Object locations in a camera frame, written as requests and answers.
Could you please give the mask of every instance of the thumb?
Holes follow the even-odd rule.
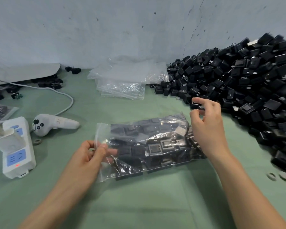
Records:
[[[190,117],[191,117],[191,123],[192,123],[192,127],[196,127],[197,125],[202,123],[202,120],[199,117],[199,110],[198,109],[194,109],[190,112]]]
[[[96,151],[94,152],[93,157],[89,161],[89,164],[92,167],[99,170],[101,167],[101,162],[103,161],[103,159],[107,155],[107,149],[108,149],[108,145],[106,145],[106,144],[99,145],[98,148],[96,149]]]

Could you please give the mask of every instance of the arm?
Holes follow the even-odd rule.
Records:
[[[192,101],[205,107],[205,111],[190,113],[194,137],[220,178],[237,228],[285,229],[285,220],[230,152],[220,104],[202,98],[193,98]]]
[[[46,199],[19,226],[19,229],[57,228],[71,209],[84,197],[96,180],[101,162],[110,161],[107,155],[115,155],[116,150],[99,145],[95,151],[93,141],[84,141],[73,154],[61,177]]]

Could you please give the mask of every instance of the white plug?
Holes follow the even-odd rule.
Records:
[[[2,153],[11,154],[26,146],[23,137],[13,129],[3,130],[0,126],[0,150]]]

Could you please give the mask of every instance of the table surface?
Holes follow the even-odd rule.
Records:
[[[96,124],[122,123],[183,112],[189,106],[175,97],[155,95],[146,86],[144,100],[101,97],[89,70],[78,75],[62,71],[66,92],[74,105],[61,116],[80,122],[78,130],[53,130],[34,146],[37,166],[22,179],[2,174],[0,152],[0,228],[15,228],[41,203],[53,188],[73,152],[86,139],[94,139]],[[29,123],[40,113],[55,114],[70,100],[50,90],[22,88],[23,98],[8,94],[0,104],[19,107],[13,117],[24,116]],[[270,154],[255,138],[223,116],[232,153],[249,176],[286,219],[286,182],[271,181],[266,173],[278,174]],[[62,228],[235,228],[220,181],[209,161],[198,160],[180,167],[144,173],[125,180],[107,180],[94,185],[71,212]]]

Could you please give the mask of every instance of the person's right hand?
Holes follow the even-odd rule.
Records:
[[[194,138],[203,153],[208,158],[229,153],[220,104],[198,97],[192,98],[192,102],[202,104],[205,108],[205,111],[194,109],[190,113]]]

